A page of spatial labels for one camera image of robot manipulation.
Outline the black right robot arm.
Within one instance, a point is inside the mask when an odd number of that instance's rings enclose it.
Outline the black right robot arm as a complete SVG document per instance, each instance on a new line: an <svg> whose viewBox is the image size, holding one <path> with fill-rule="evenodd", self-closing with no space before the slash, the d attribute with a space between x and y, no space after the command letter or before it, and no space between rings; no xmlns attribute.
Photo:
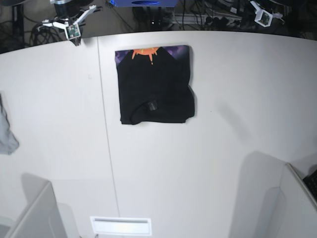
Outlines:
<svg viewBox="0 0 317 238"><path fill-rule="evenodd" d="M76 13L76 7L73 0L50 0L54 5L58 17L73 17Z"/></svg>

